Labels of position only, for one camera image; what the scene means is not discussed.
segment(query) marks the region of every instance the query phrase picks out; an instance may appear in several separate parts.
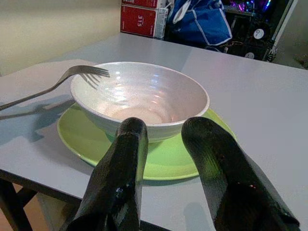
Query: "floor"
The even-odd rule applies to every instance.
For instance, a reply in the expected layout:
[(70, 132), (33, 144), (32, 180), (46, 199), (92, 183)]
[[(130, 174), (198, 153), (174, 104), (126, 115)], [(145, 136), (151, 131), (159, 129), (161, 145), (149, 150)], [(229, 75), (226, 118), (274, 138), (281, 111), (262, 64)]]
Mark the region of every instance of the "floor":
[[(21, 189), (21, 186), (14, 185), (16, 191)], [(33, 231), (48, 231), (47, 223), (43, 216), (37, 197), (35, 196), (26, 206), (25, 212), (32, 226)], [(1, 231), (12, 231), (9, 222), (6, 220), (3, 212), (0, 209), (0, 227)]]

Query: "bowl rim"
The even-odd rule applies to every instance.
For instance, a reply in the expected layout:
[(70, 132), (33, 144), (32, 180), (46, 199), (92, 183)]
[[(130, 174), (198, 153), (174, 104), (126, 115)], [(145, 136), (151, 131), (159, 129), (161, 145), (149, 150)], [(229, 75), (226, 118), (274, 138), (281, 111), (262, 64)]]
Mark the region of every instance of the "bowl rim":
[[(209, 105), (210, 105), (210, 98), (208, 96), (208, 93), (207, 91), (204, 89), (204, 87), (198, 83), (196, 80), (194, 80), (193, 78), (189, 77), (188, 75), (180, 72), (180, 71), (177, 71), (177, 70), (174, 70), (174, 69), (171, 69), (171, 68), (168, 68), (168, 67), (165, 67), (165, 66), (160, 66), (160, 65), (156, 65), (156, 64), (149, 64), (149, 63), (142, 63), (142, 62), (126, 62), (126, 61), (119, 61), (119, 62), (108, 62), (108, 63), (101, 63), (101, 64), (97, 64), (97, 65), (94, 65), (95, 67), (100, 67), (101, 65), (104, 65), (104, 64), (145, 64), (145, 65), (150, 65), (150, 66), (156, 66), (156, 67), (160, 67), (160, 68), (163, 68), (163, 69), (166, 69), (166, 70), (170, 70), (170, 71), (173, 71), (173, 72), (176, 72), (178, 74), (181, 74), (183, 76), (185, 76), (186, 78), (192, 80), (193, 82), (195, 82), (197, 85), (199, 85), (199, 87), (201, 87), (201, 89), (203, 90), (203, 92), (205, 93), (205, 97), (207, 99), (206, 101), (206, 104), (205, 104), (205, 107), (196, 115), (193, 115), (191, 117), (196, 117), (196, 116), (202, 116), (209, 108)], [(96, 116), (98, 117), (102, 117), (102, 118), (105, 118), (105, 119), (108, 119), (108, 120), (111, 120), (111, 121), (114, 121), (114, 122), (118, 122), (118, 123), (122, 123), (124, 120), (123, 119), (116, 119), (116, 118), (113, 118), (113, 117), (110, 117), (110, 116), (107, 116), (107, 115), (104, 115), (102, 113), (99, 113), (95, 110), (93, 110), (92, 108), (88, 107), (87, 105), (85, 105), (78, 97), (77, 97), (77, 94), (75, 92), (75, 89), (73, 88), (73, 85), (74, 85), (74, 82), (76, 81), (78, 75), (75, 75), (71, 81), (71, 85), (70, 85), (70, 90), (71, 90), (71, 94), (74, 98), (74, 100), (81, 106), (83, 107), (84, 109), (86, 109), (87, 111), (95, 114)], [(166, 126), (174, 126), (174, 125), (180, 125), (180, 124), (183, 124), (187, 119), (184, 119), (184, 120), (180, 120), (180, 121), (175, 121), (175, 122), (169, 122), (169, 123), (160, 123), (160, 124), (148, 124), (148, 123), (145, 123), (147, 127), (166, 127)]]

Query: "green plate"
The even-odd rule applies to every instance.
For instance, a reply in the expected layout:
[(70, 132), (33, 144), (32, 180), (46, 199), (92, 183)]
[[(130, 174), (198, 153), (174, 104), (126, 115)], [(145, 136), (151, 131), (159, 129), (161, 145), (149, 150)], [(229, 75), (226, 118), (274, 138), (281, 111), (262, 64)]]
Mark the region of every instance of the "green plate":
[[(214, 120), (235, 137), (213, 110), (208, 109), (203, 116)], [(58, 132), (63, 143), (92, 166), (97, 165), (111, 145), (104, 131), (97, 128), (77, 104), (61, 116)], [(179, 180), (197, 175), (198, 171), (184, 147), (181, 134), (149, 145), (143, 175), (145, 180)]]

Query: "wall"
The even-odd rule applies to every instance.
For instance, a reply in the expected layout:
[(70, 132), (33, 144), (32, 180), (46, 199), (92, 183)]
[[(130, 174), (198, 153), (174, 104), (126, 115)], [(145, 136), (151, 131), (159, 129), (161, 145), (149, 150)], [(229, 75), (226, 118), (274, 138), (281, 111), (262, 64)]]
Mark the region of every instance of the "wall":
[(1, 0), (3, 75), (117, 34), (120, 0)]
[(308, 54), (308, 0), (295, 0), (296, 6), (278, 42), (276, 63), (298, 67), (294, 59)]

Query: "cardboard box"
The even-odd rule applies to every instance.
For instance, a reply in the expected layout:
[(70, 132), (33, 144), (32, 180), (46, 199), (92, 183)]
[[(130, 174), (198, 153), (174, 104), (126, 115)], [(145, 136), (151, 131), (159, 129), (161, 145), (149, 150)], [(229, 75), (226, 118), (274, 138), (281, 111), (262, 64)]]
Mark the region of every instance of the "cardboard box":
[(131, 5), (121, 7), (121, 31), (162, 39), (168, 9), (147, 9)]
[(146, 8), (164, 8), (167, 0), (122, 0), (123, 4), (141, 6)]

